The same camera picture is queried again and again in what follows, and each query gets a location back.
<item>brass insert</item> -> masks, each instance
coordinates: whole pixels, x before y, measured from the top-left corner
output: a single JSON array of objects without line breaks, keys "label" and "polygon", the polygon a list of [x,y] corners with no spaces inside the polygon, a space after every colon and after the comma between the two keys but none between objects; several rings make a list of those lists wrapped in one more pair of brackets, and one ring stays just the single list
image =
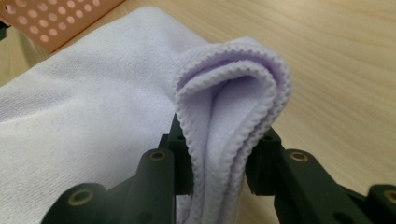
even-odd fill
[{"label": "brass insert", "polygon": [[308,161],[308,157],[301,152],[291,152],[289,156],[295,161]]},{"label": "brass insert", "polygon": [[394,189],[386,189],[384,190],[384,196],[390,200],[392,203],[396,204],[396,190]]},{"label": "brass insert", "polygon": [[93,190],[90,188],[84,188],[76,190],[69,197],[69,204],[72,206],[80,206],[89,202],[93,198]]},{"label": "brass insert", "polygon": [[164,160],[164,159],[165,159],[165,153],[164,153],[164,152],[161,152],[161,151],[156,151],[156,152],[151,153],[151,154],[149,155],[149,158],[150,158],[152,161],[161,161],[161,160]]}]

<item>table surface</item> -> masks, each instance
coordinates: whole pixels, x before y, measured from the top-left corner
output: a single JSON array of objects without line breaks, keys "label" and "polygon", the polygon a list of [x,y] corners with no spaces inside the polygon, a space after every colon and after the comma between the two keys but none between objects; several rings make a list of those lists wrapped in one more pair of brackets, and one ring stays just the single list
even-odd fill
[{"label": "table surface", "polygon": [[[393,0],[127,0],[66,46],[142,6],[162,8],[209,42],[248,35],[280,53],[293,74],[290,102],[274,124],[283,145],[314,154],[359,193],[396,185]],[[51,55],[13,28],[0,51],[0,86]],[[273,198],[245,186],[237,223],[278,223]]]}]

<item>perforated board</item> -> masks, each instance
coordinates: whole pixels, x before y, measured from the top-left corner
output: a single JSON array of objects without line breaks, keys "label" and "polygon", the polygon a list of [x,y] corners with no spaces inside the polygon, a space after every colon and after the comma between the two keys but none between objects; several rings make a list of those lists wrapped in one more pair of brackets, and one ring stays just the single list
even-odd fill
[{"label": "perforated board", "polygon": [[53,52],[124,0],[0,0],[0,20]]}]

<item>screw hole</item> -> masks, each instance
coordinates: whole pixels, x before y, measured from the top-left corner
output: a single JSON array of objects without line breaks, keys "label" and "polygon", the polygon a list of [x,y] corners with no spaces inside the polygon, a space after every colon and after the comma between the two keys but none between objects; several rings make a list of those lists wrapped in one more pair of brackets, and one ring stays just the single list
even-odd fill
[{"label": "screw hole", "polygon": [[165,159],[165,153],[161,152],[161,151],[156,151],[153,152],[149,155],[149,157],[151,158],[152,161],[161,161],[163,159]]},{"label": "screw hole", "polygon": [[342,224],[354,224],[355,222],[350,218],[349,216],[345,215],[344,213],[341,212],[336,212],[332,214],[335,220],[337,220],[338,223]]},{"label": "screw hole", "polygon": [[291,152],[290,157],[295,161],[308,161],[308,157],[301,152]]},{"label": "screw hole", "polygon": [[69,197],[69,204],[72,206],[79,206],[89,202],[93,198],[92,189],[79,189]]},{"label": "screw hole", "polygon": [[396,190],[392,190],[392,189],[384,190],[384,195],[389,201],[396,204]]}]

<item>microfiber towel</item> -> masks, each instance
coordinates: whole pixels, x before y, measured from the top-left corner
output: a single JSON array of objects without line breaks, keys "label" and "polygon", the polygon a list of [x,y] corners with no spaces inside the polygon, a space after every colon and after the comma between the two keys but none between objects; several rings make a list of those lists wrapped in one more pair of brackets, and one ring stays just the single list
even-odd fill
[{"label": "microfiber towel", "polygon": [[209,44],[139,8],[0,88],[0,223],[39,223],[67,189],[134,175],[174,113],[194,175],[177,223],[233,223],[248,155],[289,95],[284,61],[253,38]]}]

